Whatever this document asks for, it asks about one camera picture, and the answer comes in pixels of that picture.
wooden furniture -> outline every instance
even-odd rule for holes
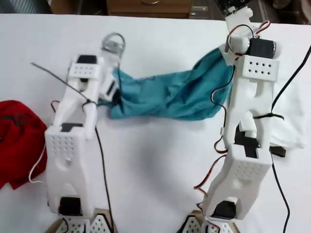
[[[188,18],[192,0],[107,0],[110,16]]]

white plastic bracket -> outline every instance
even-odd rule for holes
[[[90,177],[83,163],[86,153],[85,129],[73,127],[62,132],[62,127],[50,126],[45,131],[48,153],[47,189],[50,210],[58,213],[62,197],[78,197],[82,214],[91,218],[94,214],[93,195],[90,193]]]
[[[230,106],[224,130],[224,143],[228,148],[234,144],[237,125],[249,111],[253,116],[261,116],[271,111],[274,82],[277,80],[279,61],[245,55],[237,60],[233,78]],[[246,92],[249,83],[257,84],[255,96]],[[255,120],[257,139],[261,148],[269,149],[271,118]]]
[[[87,78],[98,80],[101,75],[101,67],[98,64],[72,63],[69,70],[69,78]]]
[[[207,218],[216,206],[228,198],[237,198],[235,219],[243,219],[259,194],[260,184],[272,165],[269,150],[257,148],[257,158],[247,157],[244,146],[231,145],[224,166],[204,196],[203,211]]]
[[[111,230],[104,216],[97,215],[92,224],[89,220],[79,218],[66,218],[68,229],[65,221],[61,223],[56,233],[110,233]]]

cable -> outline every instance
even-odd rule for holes
[[[65,84],[66,86],[70,87],[72,90],[76,91],[77,93],[79,93],[82,97],[84,97],[86,100],[88,100],[88,98],[83,95],[80,91],[78,91],[76,88],[74,88],[73,86],[69,85],[68,83],[66,83],[64,80],[62,80],[61,78],[59,78],[56,74],[52,73],[51,71],[49,71],[48,69],[45,69],[42,66],[39,66],[38,64],[31,62],[31,65],[51,74],[53,77],[55,77],[56,79],[58,79],[59,81],[61,81],[63,84]]]
[[[198,185],[196,185],[195,187],[193,187],[194,189],[199,189],[199,188],[201,188],[201,187],[206,183],[206,181],[208,180],[209,176],[211,175],[211,173],[212,173],[212,171],[213,171],[215,165],[217,164],[217,162],[218,162],[221,158],[224,158],[225,156],[226,156],[226,155],[222,155],[222,156],[220,156],[218,159],[216,159],[216,160],[214,161],[214,163],[213,163],[212,166],[210,167],[210,169],[209,169],[207,175],[204,177],[204,179],[203,179]]]
[[[202,211],[202,213],[203,213],[203,209],[202,209],[202,207],[200,206],[200,204],[202,204],[202,202],[197,203],[196,206],[197,206],[197,207]]]
[[[53,77],[55,77],[56,79],[60,80],[63,84],[65,84],[66,86],[70,87],[71,89],[73,89],[74,91],[78,92],[79,94],[81,94],[85,99],[86,99],[86,102],[82,105],[82,109],[83,109],[83,106],[87,103],[94,103],[96,104],[94,101],[88,99],[86,96],[84,96],[82,93],[80,93],[77,89],[75,89],[74,87],[72,87],[71,85],[69,85],[68,83],[66,83],[65,81],[63,81],[62,79],[60,79],[58,76],[56,76],[55,74],[53,74],[51,71],[35,64],[35,63],[31,63],[33,66],[51,74]],[[55,110],[55,108],[53,107],[53,102],[55,102],[57,100],[54,100],[51,102],[51,106],[53,108],[53,110]],[[106,195],[107,195],[107,200],[108,200],[108,206],[109,206],[109,214],[110,214],[110,217],[111,217],[111,226],[112,226],[112,233],[114,233],[114,221],[113,221],[113,217],[112,217],[112,211],[111,211],[111,203],[110,203],[110,196],[109,196],[109,191],[108,191],[108,185],[107,185],[107,178],[106,178],[106,170],[105,170],[105,164],[104,164],[104,152],[103,152],[103,148],[102,148],[102,143],[101,143],[101,139],[100,139],[100,136],[98,134],[98,130],[97,130],[97,127],[95,127],[95,133],[96,133],[96,136],[97,136],[97,139],[98,139],[98,143],[99,143],[99,146],[100,146],[100,150],[101,150],[101,154],[102,154],[102,163],[103,163],[103,173],[104,173],[104,182],[105,182],[105,188],[106,188]]]
[[[114,222],[113,222],[113,217],[112,217],[112,210],[111,210],[111,203],[110,203],[110,196],[109,196],[109,191],[108,191],[108,184],[107,184],[107,177],[106,177],[106,169],[105,169],[105,160],[104,160],[104,152],[103,152],[103,147],[101,143],[101,139],[97,130],[97,127],[95,127],[95,133],[98,139],[98,144],[101,150],[102,154],[102,163],[103,163],[103,173],[104,173],[104,181],[105,181],[105,188],[106,188],[106,194],[107,194],[107,200],[108,200],[108,206],[109,206],[109,214],[111,217],[111,226],[112,226],[112,233],[114,232]]]
[[[63,218],[63,221],[64,221],[65,224],[66,224],[66,230],[65,230],[64,232],[62,232],[62,233],[67,233],[67,232],[69,231],[69,225],[68,225],[68,222],[67,222],[66,219]]]
[[[270,21],[266,20],[264,22],[262,22],[259,26],[259,29],[255,32],[255,35],[257,35],[258,33],[266,30],[269,26],[270,26]]]
[[[226,109],[226,107],[223,106],[222,104],[216,103],[216,102],[214,101],[214,95],[215,95],[215,93],[216,93],[217,91],[219,91],[219,90],[221,90],[221,89],[224,89],[224,88],[226,88],[227,86],[229,86],[229,84],[230,84],[230,83],[232,82],[232,80],[233,80],[234,73],[235,73],[235,69],[236,69],[236,67],[233,66],[233,72],[232,72],[231,78],[230,78],[230,80],[228,81],[228,83],[225,84],[225,85],[222,86],[222,87],[219,87],[219,88],[214,89],[214,90],[211,92],[211,94],[210,94],[210,101],[211,101],[213,104],[222,107],[223,110],[225,111],[223,128],[225,127],[225,119],[226,119],[226,117],[227,117],[227,109]],[[225,150],[218,150],[218,149],[217,149],[217,144],[222,140],[222,138],[223,138],[223,136],[221,136],[220,139],[217,140],[217,141],[214,143],[214,149],[215,149],[216,152],[219,153],[219,154],[224,154],[224,153],[227,153],[227,152],[228,152],[227,149],[225,149]]]
[[[271,112],[272,110],[274,109],[274,106],[276,105],[276,102],[278,101],[278,99],[280,98],[280,96],[283,94],[283,92],[285,91],[285,89],[288,87],[288,85],[293,81],[293,79],[296,77],[296,75],[298,74],[298,72],[302,69],[302,67],[306,64],[309,56],[310,56],[310,53],[311,53],[311,45],[306,53],[306,56],[304,57],[302,63],[300,64],[300,66],[297,68],[297,70],[293,73],[293,75],[288,79],[288,81],[285,83],[285,85],[282,87],[282,89],[280,90],[280,92],[278,93],[278,95],[276,96],[276,98],[273,100],[273,103],[272,103],[272,108],[271,108]],[[286,220],[285,220],[285,223],[284,223],[284,228],[283,228],[283,233],[286,232],[286,228],[287,228],[287,224],[288,224],[288,220],[290,218],[290,215],[291,215],[291,210],[290,210],[290,207],[288,205],[288,202],[286,200],[286,197],[283,193],[283,190],[282,190],[282,187],[280,185],[280,182],[278,181],[278,177],[277,177],[277,173],[276,173],[276,167],[274,165],[274,161],[273,161],[273,158],[272,158],[272,170],[273,170],[273,174],[274,174],[274,177],[275,177],[275,180],[276,180],[276,183],[277,183],[277,186],[278,186],[278,189],[280,190],[280,193],[281,193],[281,196],[284,200],[284,203],[285,203],[285,206],[286,206],[286,209],[287,209],[287,216],[286,216]]]
[[[276,98],[273,100],[272,103],[272,109],[271,111],[274,109],[274,106],[276,104],[276,102],[278,101],[278,99],[280,98],[280,96],[283,94],[283,92],[285,91],[285,89],[288,87],[288,85],[293,81],[294,77],[296,77],[296,75],[298,74],[298,72],[302,69],[302,67],[306,64],[309,56],[311,53],[311,45],[307,51],[307,54],[305,56],[305,58],[303,59],[302,63],[300,64],[300,66],[297,68],[297,70],[293,73],[293,75],[288,79],[288,81],[285,83],[285,85],[282,87],[282,89],[280,90],[280,92],[278,93],[278,95],[276,96]]]
[[[212,222],[210,222],[210,221],[207,221],[208,223],[209,223],[209,225],[211,225],[212,227],[212,229],[213,229],[213,227],[216,227],[217,228],[217,233],[220,233],[220,227],[219,226],[217,226],[216,224],[214,224],[214,223],[212,223]]]
[[[207,193],[206,193],[203,189],[198,188],[198,190],[199,190],[201,193],[203,193],[204,195],[207,195]]]
[[[51,102],[51,108],[53,109],[53,112],[55,113],[56,112],[56,108],[54,107],[54,103],[59,103],[59,101],[58,100],[53,100],[52,102]]]
[[[29,172],[28,180],[29,180],[30,183],[43,183],[42,181],[33,181],[33,180],[31,179],[31,175],[32,175],[32,173],[33,173],[35,167],[40,163],[40,161],[41,161],[41,159],[42,159],[42,157],[43,157],[44,151],[45,151],[45,147],[46,147],[46,144],[44,143],[43,150],[42,150],[42,152],[41,152],[41,154],[40,154],[40,156],[39,156],[37,162],[33,165],[33,167],[31,168],[31,170],[30,170],[30,172]]]
[[[290,207],[287,203],[287,200],[285,198],[285,195],[283,193],[283,190],[282,190],[282,187],[280,185],[280,182],[278,181],[278,177],[277,177],[277,173],[276,173],[276,167],[274,166],[274,161],[272,159],[272,170],[273,170],[273,174],[274,174],[274,178],[276,179],[276,183],[277,183],[277,186],[278,186],[278,189],[280,190],[280,193],[281,193],[281,196],[284,200],[284,203],[286,205],[286,209],[287,209],[287,216],[286,216],[286,220],[285,220],[285,223],[284,223],[284,228],[283,228],[283,233],[286,232],[286,227],[287,227],[287,223],[288,223],[288,220],[290,219],[290,215],[291,215],[291,210],[290,210]]]
[[[54,108],[54,105],[53,105],[53,103],[55,103],[55,102],[56,102],[56,103],[59,103],[59,101],[58,101],[58,100],[53,100],[53,101],[51,102],[51,107],[52,107],[54,113],[56,112],[56,109]],[[43,157],[45,148],[46,148],[46,144],[44,143],[43,151],[41,152],[41,154],[40,154],[40,156],[39,156],[39,159],[38,159],[37,162],[33,165],[33,167],[31,168],[31,170],[30,170],[30,172],[29,172],[28,181],[29,181],[30,183],[43,183],[42,181],[33,181],[33,180],[31,179],[31,175],[32,175],[32,173],[33,173],[35,167],[40,163],[40,161],[41,161],[41,159],[42,159],[42,157]]]
[[[232,49],[232,47],[231,47],[231,44],[230,44],[230,39],[231,39],[230,36],[231,36],[231,34],[232,34],[237,28],[242,27],[242,26],[247,27],[247,28],[251,31],[252,37],[254,38],[254,32],[253,32],[253,30],[251,29],[250,26],[248,26],[248,25],[246,25],[246,24],[240,24],[240,25],[234,27],[234,28],[229,32],[229,34],[228,34],[228,36],[227,36],[226,44],[228,45],[229,49],[230,49],[235,55],[237,55],[237,56],[242,56],[243,54],[236,53],[236,52],[233,51],[233,49]]]

black zip tie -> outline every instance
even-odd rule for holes
[[[279,114],[274,114],[274,113],[267,113],[265,115],[261,115],[261,116],[254,116],[253,119],[262,119],[262,118],[266,118],[266,117],[278,117],[284,120],[284,117],[279,115]]]

metal ring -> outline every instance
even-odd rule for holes
[[[141,0],[142,3],[147,4],[147,5],[155,5],[157,3],[159,3],[161,0],[158,1],[154,1],[154,2],[145,2],[144,0]]]

